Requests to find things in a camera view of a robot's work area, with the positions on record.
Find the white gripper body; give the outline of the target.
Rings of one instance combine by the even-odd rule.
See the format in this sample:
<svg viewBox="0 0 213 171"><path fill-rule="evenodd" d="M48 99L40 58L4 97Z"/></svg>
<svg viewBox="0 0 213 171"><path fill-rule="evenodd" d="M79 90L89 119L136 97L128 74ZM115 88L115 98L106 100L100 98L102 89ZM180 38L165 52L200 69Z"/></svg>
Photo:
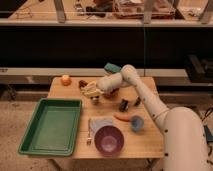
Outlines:
<svg viewBox="0 0 213 171"><path fill-rule="evenodd" d="M112 82L109 77L102 77L97 81L97 88L104 93L110 93L113 91Z"/></svg>

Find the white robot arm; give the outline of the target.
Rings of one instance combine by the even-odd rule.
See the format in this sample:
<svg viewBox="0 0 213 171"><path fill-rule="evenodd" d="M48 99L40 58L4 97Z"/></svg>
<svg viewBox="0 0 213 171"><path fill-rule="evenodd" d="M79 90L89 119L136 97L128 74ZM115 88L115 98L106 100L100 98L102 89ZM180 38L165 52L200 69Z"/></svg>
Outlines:
<svg viewBox="0 0 213 171"><path fill-rule="evenodd" d="M164 171L211 171L206 134L199 116L190 108L168 108L141 80L132 65L97 81L104 93L132 86L164 137Z"/></svg>

